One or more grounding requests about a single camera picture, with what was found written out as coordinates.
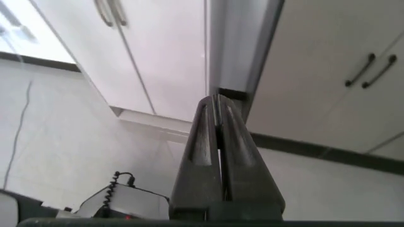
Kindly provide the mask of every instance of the upper cabinet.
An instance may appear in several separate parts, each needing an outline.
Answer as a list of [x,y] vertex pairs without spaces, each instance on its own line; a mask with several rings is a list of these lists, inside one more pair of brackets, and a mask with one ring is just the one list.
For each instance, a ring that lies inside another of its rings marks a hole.
[[206,96],[203,0],[111,2],[156,114],[192,121]]
[[404,38],[400,37],[324,118],[313,136],[320,144],[366,153],[404,131],[403,95]]
[[206,95],[203,0],[32,0],[107,103],[192,121]]
[[110,106],[153,113],[105,1],[32,2]]
[[[378,62],[386,64],[384,53],[404,30],[402,21],[404,1],[400,0],[285,1],[247,120],[248,129],[341,147],[342,139],[329,143],[324,138],[337,135],[320,128],[349,91],[367,92],[361,88],[361,79],[375,76],[371,71],[381,70]],[[366,117],[368,111],[357,117]],[[355,120],[336,113],[334,121],[338,117],[329,131],[349,125],[344,120]]]

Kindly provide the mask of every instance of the black plastic part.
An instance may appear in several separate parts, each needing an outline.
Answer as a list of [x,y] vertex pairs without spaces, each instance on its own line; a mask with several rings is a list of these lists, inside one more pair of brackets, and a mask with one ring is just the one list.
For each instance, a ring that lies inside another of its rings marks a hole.
[[42,202],[0,189],[1,194],[9,195],[17,200],[18,222],[28,218],[54,218],[59,212],[57,209],[43,207]]
[[276,204],[265,202],[220,202],[209,207],[208,218],[209,221],[281,221],[282,214]]
[[397,61],[397,56],[392,54],[389,56],[388,64],[369,82],[362,83],[362,88],[366,89],[374,84],[389,68]]
[[367,56],[367,62],[365,66],[359,71],[359,73],[352,79],[352,80],[346,80],[345,86],[348,88],[351,85],[353,85],[363,74],[366,72],[366,70],[372,65],[374,60],[376,59],[376,56],[373,53],[370,53]]
[[134,177],[130,176],[127,185],[129,187],[134,187]]
[[103,226],[103,227],[133,227],[133,226],[196,226],[196,227],[228,227],[228,226],[272,226],[272,227],[399,227],[403,226],[400,222],[365,222],[365,221],[211,221],[211,222],[197,222],[197,221],[156,221],[156,220],[142,220],[142,219],[102,219],[102,218],[34,218],[20,223],[20,227],[31,226],[51,226],[51,227],[89,227],[89,226]]
[[240,110],[223,95],[201,100],[170,200],[170,219],[281,221],[284,209]]
[[222,200],[211,97],[199,104],[170,198],[170,219],[203,221],[208,206]]
[[285,201],[239,110],[224,96],[218,96],[218,102],[222,118],[221,161],[223,179],[227,181],[223,185],[226,201],[265,203],[268,207],[278,206],[279,214],[283,213]]

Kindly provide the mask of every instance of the white tile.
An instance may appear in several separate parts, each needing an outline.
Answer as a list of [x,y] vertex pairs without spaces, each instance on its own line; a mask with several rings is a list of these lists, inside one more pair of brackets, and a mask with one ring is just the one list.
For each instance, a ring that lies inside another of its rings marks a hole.
[[53,208],[64,208],[61,203],[63,189],[58,189],[50,185],[44,185],[34,180],[10,177],[8,180],[8,191],[15,192],[33,199],[44,202],[44,206]]
[[137,186],[166,196],[171,195],[179,164],[175,161],[167,142],[157,151],[152,166],[137,181]]
[[169,146],[169,151],[174,157],[175,164],[179,166],[181,164],[182,155],[184,155],[186,145],[184,143],[175,143],[172,141],[167,141],[167,143]]
[[403,221],[404,177],[260,149],[286,220]]

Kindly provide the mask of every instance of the cabinet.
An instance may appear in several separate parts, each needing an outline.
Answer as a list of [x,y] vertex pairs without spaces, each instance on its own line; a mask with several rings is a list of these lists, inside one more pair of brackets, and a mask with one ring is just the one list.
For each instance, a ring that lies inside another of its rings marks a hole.
[[110,106],[153,113],[106,2],[32,2]]
[[[389,66],[394,56],[396,60]],[[404,38],[400,37],[314,131],[316,140],[327,146],[365,153],[402,132],[403,72]],[[362,87],[377,75],[380,77],[373,84]]]
[[394,97],[402,86],[394,76],[400,57],[377,83],[365,90],[361,84],[399,52],[403,20],[403,1],[285,1],[248,129],[358,152],[394,136],[402,129]]
[[32,0],[111,107],[192,121],[207,94],[203,0]]
[[156,114],[192,121],[206,94],[203,1],[121,0],[121,8],[122,31]]

